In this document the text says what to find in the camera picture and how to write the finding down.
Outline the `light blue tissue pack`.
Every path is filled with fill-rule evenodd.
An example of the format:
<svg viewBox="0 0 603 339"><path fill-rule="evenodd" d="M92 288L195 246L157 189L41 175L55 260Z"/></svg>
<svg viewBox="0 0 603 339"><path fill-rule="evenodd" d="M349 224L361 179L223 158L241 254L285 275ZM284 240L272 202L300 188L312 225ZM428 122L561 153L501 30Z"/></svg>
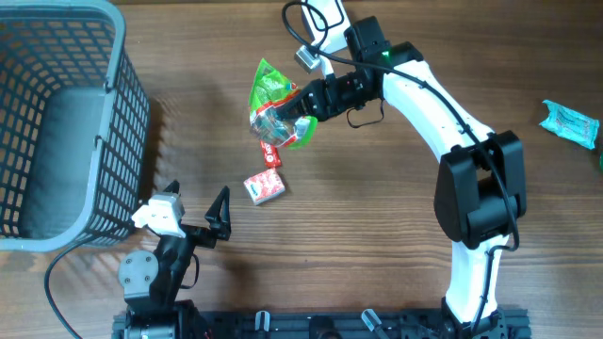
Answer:
<svg viewBox="0 0 603 339"><path fill-rule="evenodd" d="M599 120L550 100L543 100L543 104L548 109L548 116L540 123L541 127L588 150L595 148Z"/></svg>

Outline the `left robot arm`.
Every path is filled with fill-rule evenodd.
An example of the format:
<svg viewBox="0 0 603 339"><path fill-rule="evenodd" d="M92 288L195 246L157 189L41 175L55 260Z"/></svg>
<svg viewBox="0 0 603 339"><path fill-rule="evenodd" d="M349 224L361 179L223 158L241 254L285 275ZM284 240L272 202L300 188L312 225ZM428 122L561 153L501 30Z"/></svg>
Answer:
<svg viewBox="0 0 603 339"><path fill-rule="evenodd" d="M211 338L213 332L190 300L176 299L187 290L183 279L191 263L200 268L198 247L213 249L232 233L230 188L225 186L204 218L207 227L186 225L180 184L172 181L155 193L131 217L137 228L158 235L154 250L136 250L122 260L118 280L123 288L126 311L116 315L112 336L119 339Z"/></svg>

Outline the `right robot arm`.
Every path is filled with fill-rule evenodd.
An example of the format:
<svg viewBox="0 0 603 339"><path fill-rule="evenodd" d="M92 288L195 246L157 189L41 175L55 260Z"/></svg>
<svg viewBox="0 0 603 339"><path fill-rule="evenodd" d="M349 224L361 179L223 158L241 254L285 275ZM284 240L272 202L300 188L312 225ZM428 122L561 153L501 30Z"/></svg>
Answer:
<svg viewBox="0 0 603 339"><path fill-rule="evenodd" d="M326 72L280 108L279 117L327 121L375 99L402 113L439 163L433 208L452 245L451 279L435 332L441 338L512 337L495 289L500 257L518 250L517 221L527 210L517 135L497 134L474 119L438 83L413 44L391 44L374 16L342 32L323 22L310 35L315 41L303 47L331 61L339 58L323 44L342 40L350 52L345 62L354 70Z"/></svg>

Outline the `pink white small box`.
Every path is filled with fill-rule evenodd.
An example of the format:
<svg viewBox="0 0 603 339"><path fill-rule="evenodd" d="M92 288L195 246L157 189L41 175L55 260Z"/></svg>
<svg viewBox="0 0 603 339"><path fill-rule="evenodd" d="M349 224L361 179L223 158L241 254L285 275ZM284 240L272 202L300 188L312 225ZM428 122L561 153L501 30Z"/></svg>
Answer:
<svg viewBox="0 0 603 339"><path fill-rule="evenodd" d="M285 184L276 169L267 169L244 181L254 205L271 200L285 192Z"/></svg>

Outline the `Haribo gummy candy bag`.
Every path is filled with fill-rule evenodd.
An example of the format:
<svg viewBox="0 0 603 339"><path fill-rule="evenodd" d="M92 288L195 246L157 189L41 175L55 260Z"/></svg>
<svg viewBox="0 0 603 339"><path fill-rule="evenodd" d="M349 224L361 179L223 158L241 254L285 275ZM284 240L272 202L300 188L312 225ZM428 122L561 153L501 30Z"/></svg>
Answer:
<svg viewBox="0 0 603 339"><path fill-rule="evenodd" d="M305 147L317 128L318 120L314 117L280 120L277 114L277 109L299 92L294 82L262 58L249 97L251 133L276 148Z"/></svg>

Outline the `red Nescafe coffee stick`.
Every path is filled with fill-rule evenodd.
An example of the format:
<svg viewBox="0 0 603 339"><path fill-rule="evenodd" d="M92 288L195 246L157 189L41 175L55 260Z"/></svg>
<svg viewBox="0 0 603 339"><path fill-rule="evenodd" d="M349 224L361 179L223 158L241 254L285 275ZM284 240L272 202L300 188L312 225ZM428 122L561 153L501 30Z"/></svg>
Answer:
<svg viewBox="0 0 603 339"><path fill-rule="evenodd" d="M260 146L264 156L265 165L270 168L278 168L282 165L282 160L278 154L277 149L268 144L267 142L261 141Z"/></svg>

